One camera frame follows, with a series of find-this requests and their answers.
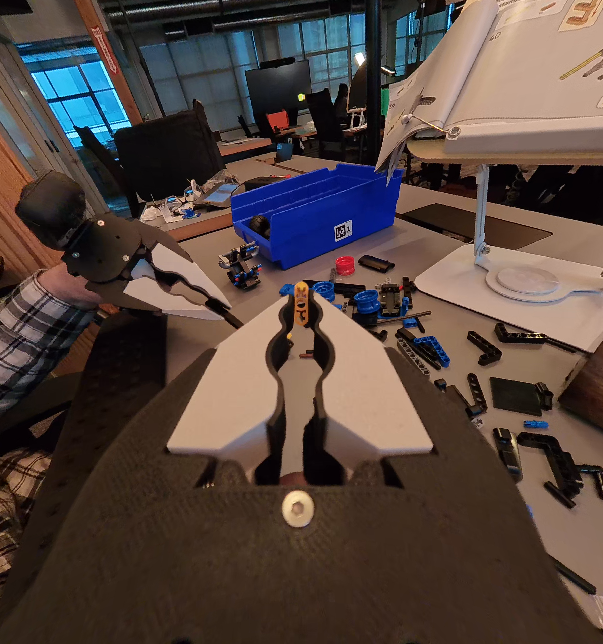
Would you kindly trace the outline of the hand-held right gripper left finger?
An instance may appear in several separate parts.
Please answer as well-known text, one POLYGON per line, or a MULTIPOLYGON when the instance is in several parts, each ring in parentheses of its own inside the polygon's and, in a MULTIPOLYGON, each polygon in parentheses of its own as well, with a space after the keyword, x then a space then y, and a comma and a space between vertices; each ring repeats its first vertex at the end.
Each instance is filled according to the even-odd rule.
POLYGON ((281 297, 220 343, 166 448, 174 455, 235 461, 247 478, 280 453, 285 439, 283 383, 289 357, 289 298, 281 297))

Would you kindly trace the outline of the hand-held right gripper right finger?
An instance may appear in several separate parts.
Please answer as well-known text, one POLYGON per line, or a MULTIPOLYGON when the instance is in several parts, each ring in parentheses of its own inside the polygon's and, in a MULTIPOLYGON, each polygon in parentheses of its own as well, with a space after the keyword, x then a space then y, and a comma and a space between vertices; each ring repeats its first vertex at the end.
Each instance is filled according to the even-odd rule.
POLYGON ((308 423, 308 479, 344 480, 365 461, 434 448, 388 351, 324 297, 308 296, 321 369, 308 423))

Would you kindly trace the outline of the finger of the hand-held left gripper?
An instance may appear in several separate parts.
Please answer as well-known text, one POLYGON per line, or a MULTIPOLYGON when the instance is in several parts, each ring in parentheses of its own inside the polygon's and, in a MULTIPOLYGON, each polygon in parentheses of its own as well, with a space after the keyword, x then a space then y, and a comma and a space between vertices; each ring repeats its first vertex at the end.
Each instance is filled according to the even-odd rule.
POLYGON ((231 307, 227 297, 208 275, 195 262, 176 251, 152 249, 150 259, 142 260, 142 276, 156 278, 159 272, 183 279, 192 289, 207 295, 208 299, 231 307))
POLYGON ((131 271, 131 280, 124 289, 124 294, 151 305, 170 316, 220 321, 227 315, 227 308, 210 296, 211 304, 199 304, 189 300, 185 295, 172 294, 167 288, 159 285, 159 273, 149 262, 137 262, 131 271))

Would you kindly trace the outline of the person's left forearm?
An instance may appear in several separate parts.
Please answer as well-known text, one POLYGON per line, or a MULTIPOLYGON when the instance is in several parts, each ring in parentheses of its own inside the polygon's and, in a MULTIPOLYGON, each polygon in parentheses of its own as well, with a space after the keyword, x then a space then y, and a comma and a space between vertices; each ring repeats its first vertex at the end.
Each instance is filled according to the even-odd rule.
POLYGON ((66 357, 94 318, 57 300, 36 280, 22 281, 0 301, 0 417, 66 357))

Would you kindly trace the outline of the grey desk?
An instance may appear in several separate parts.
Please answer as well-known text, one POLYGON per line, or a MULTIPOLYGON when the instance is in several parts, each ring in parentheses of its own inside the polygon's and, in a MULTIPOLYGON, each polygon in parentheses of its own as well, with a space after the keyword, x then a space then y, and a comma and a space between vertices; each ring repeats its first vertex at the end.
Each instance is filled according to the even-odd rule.
MULTIPOLYGON (((603 267, 602 226, 499 204, 490 204, 488 211, 497 220, 550 232, 550 236, 524 245, 525 252, 603 267)), ((244 322, 275 302, 280 287, 285 283, 329 276, 334 258, 341 254, 353 255, 355 259, 362 254, 371 254, 390 260, 395 263, 395 269, 390 274, 395 281, 400 281, 403 276, 416 278, 460 246, 452 238, 396 219, 393 227, 350 244, 344 251, 325 254, 288 271, 263 262, 261 285, 244 293, 230 286, 217 266, 219 253, 240 244, 231 227, 182 242, 185 250, 226 292, 233 304, 233 313, 244 322)), ((451 359, 449 368, 440 372, 431 370, 431 379, 445 379, 449 386, 455 386, 471 402, 473 398, 467 374, 478 376, 489 405, 487 413, 481 415, 483 426, 480 432, 488 439, 491 448, 494 448, 493 428, 508 428, 517 433, 522 431, 522 423, 527 416, 493 407, 490 377, 524 382, 542 381, 558 396, 566 377, 582 358, 580 353, 571 354, 553 346, 504 345, 500 362, 488 367, 478 366, 480 352, 467 341, 466 336, 468 331, 474 330, 495 342, 495 322, 492 319, 421 292, 415 294, 414 303, 418 312, 431 310, 432 314, 425 321, 426 331, 436 336, 451 359)), ((319 377, 319 368, 313 361, 299 358, 300 352, 312 346, 308 336, 304 329, 296 331, 296 351, 290 356, 290 363, 281 371, 283 381, 290 382, 286 385, 286 409, 288 414, 293 415, 283 450, 282 473, 285 475, 301 469, 302 434, 313 412, 311 395, 319 377)), ((603 467, 603 431, 557 404, 543 418, 549 423, 548 433, 556 436, 575 460, 580 464, 603 467)), ((553 479, 545 456, 538 450, 527 448, 522 448, 520 454, 523 479, 518 489, 532 509, 546 550, 595 584, 603 595, 603 501, 598 498, 594 484, 590 478, 586 478, 585 487, 576 498, 576 506, 566 509, 543 487, 546 480, 553 479)))

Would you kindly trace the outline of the person's left hand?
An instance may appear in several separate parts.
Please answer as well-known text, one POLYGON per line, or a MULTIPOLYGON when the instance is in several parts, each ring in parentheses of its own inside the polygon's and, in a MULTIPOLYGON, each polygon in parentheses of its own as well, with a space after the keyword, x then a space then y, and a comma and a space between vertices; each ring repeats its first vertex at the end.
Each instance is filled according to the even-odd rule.
POLYGON ((41 271, 36 280, 48 294, 72 307, 94 310, 105 303, 99 294, 86 287, 86 278, 69 273, 65 262, 41 271))

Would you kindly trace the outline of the black blue toy chassis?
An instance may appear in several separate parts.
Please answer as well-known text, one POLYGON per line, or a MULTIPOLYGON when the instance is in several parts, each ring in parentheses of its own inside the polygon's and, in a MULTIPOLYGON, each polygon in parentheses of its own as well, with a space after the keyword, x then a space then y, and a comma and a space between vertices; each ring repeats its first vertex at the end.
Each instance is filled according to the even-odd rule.
POLYGON ((252 241, 218 256, 218 265, 227 270, 230 282, 247 291, 260 284, 262 264, 257 261, 259 246, 252 241))

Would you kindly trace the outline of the blue angled toy beam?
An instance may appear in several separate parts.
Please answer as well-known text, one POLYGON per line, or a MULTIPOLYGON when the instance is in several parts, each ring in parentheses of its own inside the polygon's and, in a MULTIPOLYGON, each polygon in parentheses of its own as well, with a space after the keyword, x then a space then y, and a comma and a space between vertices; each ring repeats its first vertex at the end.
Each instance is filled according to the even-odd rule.
POLYGON ((414 346, 442 368, 450 367, 450 357, 434 336, 417 337, 414 346))

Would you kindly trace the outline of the grey tablet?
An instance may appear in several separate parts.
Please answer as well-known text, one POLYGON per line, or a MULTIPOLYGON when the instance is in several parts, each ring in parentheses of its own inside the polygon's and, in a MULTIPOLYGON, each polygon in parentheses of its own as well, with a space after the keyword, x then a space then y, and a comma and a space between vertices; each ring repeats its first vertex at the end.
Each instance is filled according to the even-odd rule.
POLYGON ((233 194, 241 187, 241 184, 219 183, 211 190, 202 194, 194 203, 197 206, 208 206, 212 208, 227 208, 231 205, 233 194))

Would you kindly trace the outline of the black square toy panel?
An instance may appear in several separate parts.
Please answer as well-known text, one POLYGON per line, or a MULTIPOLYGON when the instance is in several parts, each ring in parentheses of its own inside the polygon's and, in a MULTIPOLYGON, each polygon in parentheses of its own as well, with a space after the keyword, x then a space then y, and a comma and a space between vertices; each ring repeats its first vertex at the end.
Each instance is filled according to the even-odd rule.
POLYGON ((542 416, 538 391, 532 383, 490 377, 490 392, 494 408, 536 417, 542 416))

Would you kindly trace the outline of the red hanging sign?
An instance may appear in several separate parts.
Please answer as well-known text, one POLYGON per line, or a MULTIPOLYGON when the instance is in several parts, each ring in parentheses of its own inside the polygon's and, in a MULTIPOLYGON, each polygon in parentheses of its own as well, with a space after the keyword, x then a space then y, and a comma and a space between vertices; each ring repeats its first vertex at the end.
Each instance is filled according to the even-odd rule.
POLYGON ((103 61, 103 64, 107 70, 108 75, 111 78, 115 78, 119 74, 119 65, 116 59, 115 54, 113 53, 110 42, 99 26, 92 26, 88 28, 89 35, 94 42, 94 45, 103 61))

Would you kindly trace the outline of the toy truck set box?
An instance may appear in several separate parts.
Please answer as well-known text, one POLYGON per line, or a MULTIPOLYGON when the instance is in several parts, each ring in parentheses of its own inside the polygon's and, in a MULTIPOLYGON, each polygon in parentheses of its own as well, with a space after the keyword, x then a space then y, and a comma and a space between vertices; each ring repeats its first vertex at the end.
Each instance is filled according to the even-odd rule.
POLYGON ((603 430, 603 342, 573 373, 558 402, 603 430))

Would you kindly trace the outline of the black vertical pole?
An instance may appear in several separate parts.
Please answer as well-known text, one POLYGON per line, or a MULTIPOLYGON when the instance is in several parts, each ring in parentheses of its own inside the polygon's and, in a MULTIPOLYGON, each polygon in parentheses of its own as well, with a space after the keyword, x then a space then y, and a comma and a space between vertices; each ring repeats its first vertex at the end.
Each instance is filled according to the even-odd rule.
POLYGON ((380 1, 365 2, 366 18, 366 113, 369 165, 375 166, 381 138, 381 8, 380 1))

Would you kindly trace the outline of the toy instruction booklet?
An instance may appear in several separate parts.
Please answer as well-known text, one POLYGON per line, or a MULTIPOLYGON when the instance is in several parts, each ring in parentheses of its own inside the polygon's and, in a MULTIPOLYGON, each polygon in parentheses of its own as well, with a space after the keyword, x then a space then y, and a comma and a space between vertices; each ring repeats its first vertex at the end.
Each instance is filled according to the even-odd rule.
POLYGON ((376 171, 410 140, 445 156, 603 153, 603 1, 469 1, 391 85, 376 171))

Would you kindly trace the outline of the black toy frame assembly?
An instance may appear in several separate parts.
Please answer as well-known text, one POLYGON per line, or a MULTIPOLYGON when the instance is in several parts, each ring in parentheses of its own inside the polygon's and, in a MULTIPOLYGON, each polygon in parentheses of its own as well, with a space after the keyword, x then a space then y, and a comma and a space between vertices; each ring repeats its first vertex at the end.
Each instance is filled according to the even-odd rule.
POLYGON ((386 282, 376 285, 380 308, 377 312, 379 319, 399 319, 406 317, 413 310, 412 295, 416 286, 412 279, 402 278, 402 284, 386 282))

